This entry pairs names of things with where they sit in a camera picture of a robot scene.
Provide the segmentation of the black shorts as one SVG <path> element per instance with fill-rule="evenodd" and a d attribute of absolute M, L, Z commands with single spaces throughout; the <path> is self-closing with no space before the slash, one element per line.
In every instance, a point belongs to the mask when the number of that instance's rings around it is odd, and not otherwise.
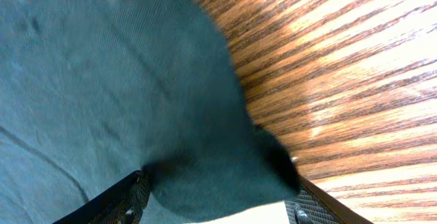
<path fill-rule="evenodd" d="M 212 221 L 300 190 L 194 0 L 1 0 L 1 222 L 53 223 L 139 169 L 142 223 Z"/>

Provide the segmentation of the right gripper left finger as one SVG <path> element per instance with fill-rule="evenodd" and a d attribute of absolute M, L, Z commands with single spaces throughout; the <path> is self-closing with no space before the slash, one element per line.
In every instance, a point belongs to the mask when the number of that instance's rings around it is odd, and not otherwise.
<path fill-rule="evenodd" d="M 149 198 L 148 175 L 134 171 L 55 224 L 139 224 Z"/>

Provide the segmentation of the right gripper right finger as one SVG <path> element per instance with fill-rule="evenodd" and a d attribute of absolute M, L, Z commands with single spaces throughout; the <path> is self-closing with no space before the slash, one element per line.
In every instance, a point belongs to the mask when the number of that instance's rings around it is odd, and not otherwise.
<path fill-rule="evenodd" d="M 300 194 L 285 201 L 293 224 L 372 224 L 349 207 L 300 176 Z"/>

